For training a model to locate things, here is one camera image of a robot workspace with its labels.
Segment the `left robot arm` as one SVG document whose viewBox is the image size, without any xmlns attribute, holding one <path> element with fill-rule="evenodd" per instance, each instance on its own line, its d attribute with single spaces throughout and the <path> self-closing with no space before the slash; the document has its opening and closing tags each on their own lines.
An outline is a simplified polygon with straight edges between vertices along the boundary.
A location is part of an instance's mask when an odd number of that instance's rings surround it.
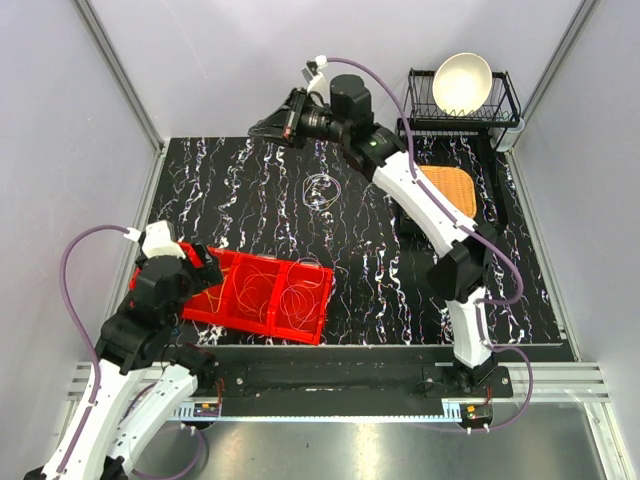
<svg viewBox="0 0 640 480">
<path fill-rule="evenodd" d="M 101 328 L 98 364 L 67 432 L 50 460 L 26 478 L 127 479 L 177 407 L 216 388 L 214 355 L 185 344 L 170 352 L 154 387 L 131 403 L 186 303 L 223 281 L 218 259 L 202 244 L 190 248 L 190 254 L 145 255 L 134 287 Z"/>
</svg>

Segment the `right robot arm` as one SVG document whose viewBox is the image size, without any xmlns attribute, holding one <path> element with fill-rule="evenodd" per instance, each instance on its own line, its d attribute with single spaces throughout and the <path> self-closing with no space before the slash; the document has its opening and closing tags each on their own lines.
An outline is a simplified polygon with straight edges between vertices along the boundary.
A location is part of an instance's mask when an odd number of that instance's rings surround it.
<svg viewBox="0 0 640 480">
<path fill-rule="evenodd" d="M 486 389 L 497 367 L 482 305 L 496 232 L 455 207 L 416 166 L 404 142 L 375 121 L 363 79 L 342 74 L 322 88 L 294 88 L 248 133 L 296 149 L 309 140 L 334 143 L 353 170 L 399 205 L 438 256 L 426 278 L 445 301 L 454 334 L 454 360 L 444 380 L 470 397 Z"/>
</svg>

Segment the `red divided plastic bin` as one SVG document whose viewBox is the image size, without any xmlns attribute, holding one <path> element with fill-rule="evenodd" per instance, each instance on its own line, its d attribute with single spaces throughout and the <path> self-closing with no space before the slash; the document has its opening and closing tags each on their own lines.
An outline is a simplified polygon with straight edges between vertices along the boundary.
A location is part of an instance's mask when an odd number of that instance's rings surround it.
<svg viewBox="0 0 640 480">
<path fill-rule="evenodd" d="M 224 281 L 192 297 L 183 319 L 308 345 L 320 343 L 333 288 L 332 269 L 310 260 L 209 250 L 219 259 Z"/>
</svg>

